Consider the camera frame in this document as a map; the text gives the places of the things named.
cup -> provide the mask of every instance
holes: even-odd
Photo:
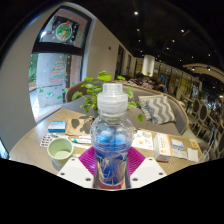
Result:
[[[70,140],[57,138],[47,147],[48,155],[58,167],[62,167],[73,154],[73,145]]]

chair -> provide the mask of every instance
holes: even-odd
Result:
[[[190,115],[194,119],[194,122],[197,121],[197,116],[198,116],[199,111],[200,111],[200,102],[198,99],[194,99],[192,112]]]
[[[200,108],[200,111],[198,113],[197,125],[199,126],[199,130],[198,130],[198,133],[197,133],[196,137],[198,137],[198,135],[199,135],[201,130],[209,130],[209,127],[206,124],[207,117],[208,117],[208,108],[207,108],[207,106],[205,104],[202,104],[202,106]]]

glass door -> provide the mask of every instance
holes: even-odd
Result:
[[[61,6],[40,30],[29,68],[30,102],[36,122],[60,109],[67,90],[81,81],[90,23],[82,12]]]
[[[131,65],[131,55],[128,55],[128,64],[127,64],[127,69],[125,74],[126,76],[129,76],[130,65]]]

green plant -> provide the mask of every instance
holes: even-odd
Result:
[[[106,82],[110,81],[112,77],[110,74],[107,74],[106,71],[102,71],[98,74],[97,78],[99,80],[102,80],[103,83],[106,83]],[[122,76],[118,76],[117,78],[119,80],[125,80],[125,78]],[[94,84],[98,83],[99,81],[95,81],[95,82],[93,82],[93,84],[91,84],[90,82],[92,82],[92,80],[93,80],[93,77],[86,77],[84,80],[85,83],[81,85],[81,87],[85,87],[87,89],[86,92],[91,97],[84,96],[83,93],[79,92],[79,91],[75,92],[72,96],[72,100],[75,100],[80,96],[85,98],[85,103],[82,104],[80,107],[85,108],[86,113],[89,113],[89,107],[93,108],[94,110],[98,110],[97,95],[98,95],[98,93],[102,92],[102,90],[103,90],[103,84],[100,86],[95,86]],[[128,112],[129,111],[131,112],[132,108],[137,108],[137,106],[141,106],[139,101],[137,101],[137,102],[134,101],[134,94],[133,94],[132,89],[133,89],[133,87],[130,87],[126,91],[124,91],[125,93],[128,94],[128,108],[127,108]],[[142,122],[144,120],[143,115],[139,114],[137,117],[137,120],[139,122]]]

plastic bottle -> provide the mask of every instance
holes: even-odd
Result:
[[[99,116],[91,126],[91,141],[99,163],[99,187],[120,189],[134,128],[126,117],[128,95],[122,84],[103,84],[98,94]]]

